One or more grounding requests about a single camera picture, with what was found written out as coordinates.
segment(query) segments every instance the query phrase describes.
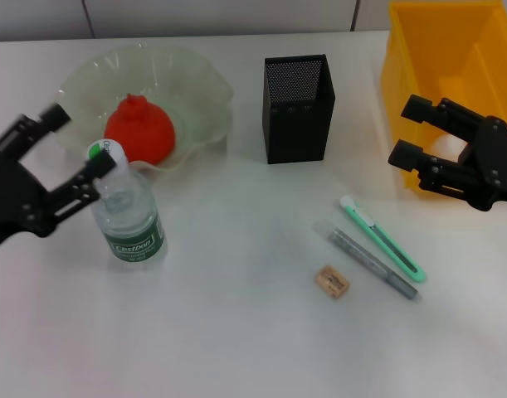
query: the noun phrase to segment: water bottle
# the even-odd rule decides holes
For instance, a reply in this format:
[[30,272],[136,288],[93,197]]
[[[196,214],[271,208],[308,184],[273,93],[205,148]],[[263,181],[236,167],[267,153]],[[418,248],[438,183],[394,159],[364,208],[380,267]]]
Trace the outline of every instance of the water bottle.
[[91,205],[91,210],[113,254],[135,263],[148,260],[160,250],[166,251],[166,238],[147,181],[129,167],[124,150],[111,139],[91,144],[88,157],[93,158],[102,149],[117,166],[95,182],[100,199]]

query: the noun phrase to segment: pen holder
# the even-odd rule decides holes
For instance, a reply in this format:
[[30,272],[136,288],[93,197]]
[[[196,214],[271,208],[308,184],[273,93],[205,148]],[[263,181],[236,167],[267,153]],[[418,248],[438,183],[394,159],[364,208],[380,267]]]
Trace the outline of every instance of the pen holder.
[[323,160],[334,100],[325,55],[266,58],[262,129],[268,163]]

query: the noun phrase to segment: white tabletop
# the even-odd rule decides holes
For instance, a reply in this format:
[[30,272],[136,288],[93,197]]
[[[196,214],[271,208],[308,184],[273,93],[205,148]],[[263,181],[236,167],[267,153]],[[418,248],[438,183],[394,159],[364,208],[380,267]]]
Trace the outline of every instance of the white tabletop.
[[[0,397],[507,397],[507,204],[483,213],[399,188],[378,88],[387,37],[171,39],[233,86],[227,145],[152,178],[169,243],[156,268],[115,268],[88,210],[0,247]],[[0,133],[128,42],[0,43]],[[317,53],[337,97],[325,160],[269,166],[263,60]],[[53,137],[25,163],[48,187],[80,165]],[[385,259],[334,209],[346,193],[427,272],[421,301],[312,231],[328,218]],[[339,301],[314,284],[328,263],[352,283]]]

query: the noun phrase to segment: small eraser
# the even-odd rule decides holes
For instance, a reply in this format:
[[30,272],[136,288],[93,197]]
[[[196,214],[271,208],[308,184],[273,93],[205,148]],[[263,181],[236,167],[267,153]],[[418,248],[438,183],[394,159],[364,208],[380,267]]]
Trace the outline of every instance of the small eraser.
[[350,286],[348,280],[330,265],[326,265],[318,272],[316,283],[333,299],[342,297]]

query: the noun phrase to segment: yellow container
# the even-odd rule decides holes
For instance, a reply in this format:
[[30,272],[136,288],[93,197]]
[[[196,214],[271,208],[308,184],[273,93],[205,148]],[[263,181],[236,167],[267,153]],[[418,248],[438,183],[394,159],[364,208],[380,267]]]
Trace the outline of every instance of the yellow container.
[[[444,133],[401,117],[411,94],[447,97],[483,116],[507,122],[507,14],[500,2],[394,2],[382,73],[393,143],[404,139],[425,152]],[[404,174],[417,187],[417,172]]]

